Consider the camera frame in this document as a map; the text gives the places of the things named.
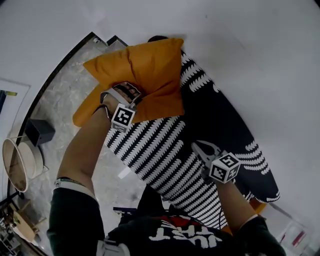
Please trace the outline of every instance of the black sleeve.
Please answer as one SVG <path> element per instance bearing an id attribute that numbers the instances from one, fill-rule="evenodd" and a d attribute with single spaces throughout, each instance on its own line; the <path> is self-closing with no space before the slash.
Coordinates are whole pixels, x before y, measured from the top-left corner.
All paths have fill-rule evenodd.
<path id="1" fill-rule="evenodd" d="M 235 239 L 245 246 L 249 255 L 259 253 L 267 256 L 285 256 L 278 241 L 270 234 L 265 220 L 258 216 L 248 221 L 235 235 Z"/>
<path id="2" fill-rule="evenodd" d="M 98 202 L 68 188 L 53 192 L 47 236 L 53 255 L 96 255 L 105 239 Z"/>

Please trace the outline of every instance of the person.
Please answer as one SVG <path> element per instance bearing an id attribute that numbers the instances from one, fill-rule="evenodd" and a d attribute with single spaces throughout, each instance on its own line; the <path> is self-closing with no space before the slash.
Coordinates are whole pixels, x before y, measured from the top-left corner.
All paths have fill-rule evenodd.
<path id="1" fill-rule="evenodd" d="M 134 88 L 124 86 L 137 96 Z M 116 90 L 131 102 L 123 90 Z M 102 104 L 113 115 L 118 101 L 108 94 Z M 232 182 L 217 182 L 216 188 L 233 236 L 203 226 L 172 206 L 165 211 L 161 196 L 147 185 L 136 214 L 122 218 L 105 237 L 92 176 L 110 127 L 106 108 L 99 107 L 65 151 L 47 231 L 55 256 L 286 255 Z"/>

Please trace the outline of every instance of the orange pillow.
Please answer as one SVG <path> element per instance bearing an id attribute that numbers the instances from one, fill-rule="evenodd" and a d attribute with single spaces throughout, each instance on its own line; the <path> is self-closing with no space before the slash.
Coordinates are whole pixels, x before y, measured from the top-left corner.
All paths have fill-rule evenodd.
<path id="1" fill-rule="evenodd" d="M 142 93 L 133 123 L 184 114 L 180 93 L 180 38 L 128 46 L 124 50 L 103 54 L 83 66 L 99 81 L 73 115 L 81 127 L 99 106 L 99 95 L 112 86 L 129 82 Z"/>

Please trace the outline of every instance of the forearm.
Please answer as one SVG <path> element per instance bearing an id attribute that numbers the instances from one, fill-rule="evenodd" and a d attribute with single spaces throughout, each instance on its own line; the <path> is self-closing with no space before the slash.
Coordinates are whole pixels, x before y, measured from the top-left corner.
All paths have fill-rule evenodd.
<path id="1" fill-rule="evenodd" d="M 256 213 L 232 182 L 226 184 L 217 182 L 216 188 L 226 221 L 235 234 Z"/>
<path id="2" fill-rule="evenodd" d="M 110 125 L 106 110 L 98 109 L 67 147 L 57 177 L 74 179 L 93 192 L 91 177 Z"/>

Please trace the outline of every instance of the marble floor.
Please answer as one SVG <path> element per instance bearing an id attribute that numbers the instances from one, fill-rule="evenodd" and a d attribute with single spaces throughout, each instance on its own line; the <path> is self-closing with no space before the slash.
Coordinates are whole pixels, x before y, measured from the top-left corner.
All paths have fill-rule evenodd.
<path id="1" fill-rule="evenodd" d="M 72 116 L 98 84 L 83 67 L 83 63 L 124 47 L 119 41 L 107 46 L 92 38 L 55 76 L 31 115 L 33 119 L 47 120 L 55 129 L 52 141 L 40 146 L 44 164 L 49 171 L 31 180 L 25 193 L 25 197 L 32 200 L 32 207 L 39 218 L 47 218 L 39 226 L 41 241 L 38 244 L 48 255 L 52 255 L 46 231 L 49 227 L 54 181 L 64 152 L 79 130 L 73 125 Z M 113 211 L 113 207 L 137 207 L 145 188 L 145 183 L 131 171 L 120 178 L 118 175 L 125 168 L 126 166 L 106 146 L 103 146 L 94 171 L 93 184 L 106 234 L 117 227 L 120 221 L 120 216 Z"/>

